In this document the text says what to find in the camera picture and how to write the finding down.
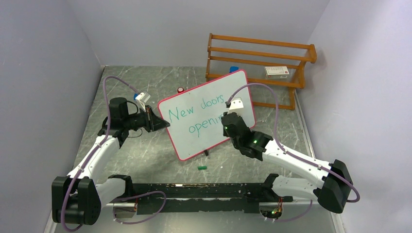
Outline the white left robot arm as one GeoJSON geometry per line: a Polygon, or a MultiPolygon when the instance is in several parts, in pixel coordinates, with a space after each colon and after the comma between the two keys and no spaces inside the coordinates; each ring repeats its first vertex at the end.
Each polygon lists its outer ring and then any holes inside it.
{"type": "Polygon", "coordinates": [[[104,119],[95,144],[80,164],[67,176],[56,177],[51,185],[54,222],[61,224],[93,225],[101,209],[113,200],[130,201],[135,194],[128,175],[111,175],[100,185],[95,180],[107,163],[123,146],[130,131],[155,132],[170,123],[155,115],[145,105],[131,114],[129,100],[113,98],[108,104],[109,115],[104,119]]]}

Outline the pink framed whiteboard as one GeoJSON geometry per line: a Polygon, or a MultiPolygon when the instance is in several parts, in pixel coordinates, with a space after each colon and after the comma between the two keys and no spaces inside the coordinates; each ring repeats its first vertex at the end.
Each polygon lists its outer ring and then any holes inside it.
{"type": "Polygon", "coordinates": [[[248,127],[256,124],[247,74],[240,69],[220,78],[168,97],[158,103],[177,157],[188,160],[224,141],[221,117],[228,111],[225,103],[236,91],[244,110],[242,117],[248,127]]]}

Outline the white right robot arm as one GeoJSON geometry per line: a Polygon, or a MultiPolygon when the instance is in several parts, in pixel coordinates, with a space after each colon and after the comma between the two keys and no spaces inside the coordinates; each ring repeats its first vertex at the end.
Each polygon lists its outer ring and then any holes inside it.
{"type": "Polygon", "coordinates": [[[230,138],[242,155],[262,162],[278,164],[299,178],[273,176],[263,186],[262,195],[268,201],[277,197],[300,197],[317,201],[326,210],[341,214],[350,202],[353,187],[347,166],[340,160],[330,163],[308,157],[278,143],[271,136],[252,131],[242,117],[225,112],[222,117],[223,134],[230,138]]]}

